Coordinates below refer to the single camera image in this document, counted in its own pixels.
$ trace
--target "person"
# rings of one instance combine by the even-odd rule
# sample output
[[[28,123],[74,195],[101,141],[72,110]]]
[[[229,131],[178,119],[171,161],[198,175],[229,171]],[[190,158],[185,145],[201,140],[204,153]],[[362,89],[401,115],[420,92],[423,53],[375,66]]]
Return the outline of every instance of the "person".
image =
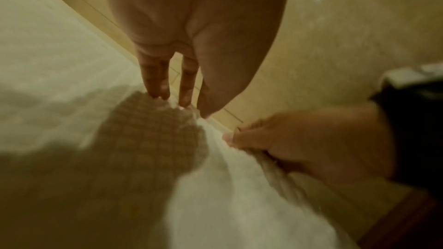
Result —
[[[179,104],[190,105],[201,68],[197,108],[207,118],[248,86],[277,34],[286,0],[108,2],[134,42],[148,93],[169,97],[168,64],[179,52]],[[388,79],[361,104],[278,113],[223,139],[236,148],[265,150],[283,166],[325,182],[384,177],[442,197],[443,83],[438,77],[443,79],[436,73],[443,66],[432,69],[431,75],[402,70],[403,82],[391,75],[395,83]]]

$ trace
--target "marble floor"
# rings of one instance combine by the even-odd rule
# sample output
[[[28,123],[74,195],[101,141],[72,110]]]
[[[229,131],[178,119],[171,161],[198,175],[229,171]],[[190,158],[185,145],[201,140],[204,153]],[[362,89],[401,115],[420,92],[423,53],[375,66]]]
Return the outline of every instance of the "marble floor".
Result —
[[[133,53],[104,0],[63,0]],[[443,0],[287,0],[280,31],[250,86],[214,118],[242,122],[297,108],[366,99],[387,69],[443,58]],[[178,89],[181,58],[170,63]],[[202,81],[199,73],[196,93]],[[386,182],[348,187],[317,184],[309,192],[358,239],[407,193]]]

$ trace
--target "human hand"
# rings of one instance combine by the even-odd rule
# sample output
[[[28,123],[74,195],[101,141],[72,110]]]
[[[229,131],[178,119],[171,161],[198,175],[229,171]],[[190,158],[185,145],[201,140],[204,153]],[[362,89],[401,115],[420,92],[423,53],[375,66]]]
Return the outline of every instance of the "human hand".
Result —
[[[108,0],[134,42],[148,93],[167,99],[169,60],[183,54],[179,104],[191,104],[199,67],[202,117],[250,83],[280,25],[286,0]]]
[[[389,178],[395,169],[392,132],[373,102],[279,113],[243,125],[223,139],[236,148],[265,150],[285,169],[328,183]]]

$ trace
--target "black sleeve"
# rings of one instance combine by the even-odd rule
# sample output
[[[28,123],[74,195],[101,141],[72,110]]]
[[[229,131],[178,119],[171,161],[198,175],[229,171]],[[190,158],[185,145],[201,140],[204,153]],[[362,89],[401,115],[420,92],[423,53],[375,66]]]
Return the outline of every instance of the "black sleeve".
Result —
[[[425,188],[443,200],[443,81],[387,87],[371,99],[384,110],[394,132],[393,180]]]

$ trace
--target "quilted fabric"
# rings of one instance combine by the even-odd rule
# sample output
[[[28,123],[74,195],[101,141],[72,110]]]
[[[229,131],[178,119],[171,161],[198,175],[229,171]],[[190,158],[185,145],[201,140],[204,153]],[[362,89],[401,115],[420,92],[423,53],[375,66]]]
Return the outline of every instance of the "quilted fabric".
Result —
[[[354,248],[60,0],[0,0],[0,247]]]

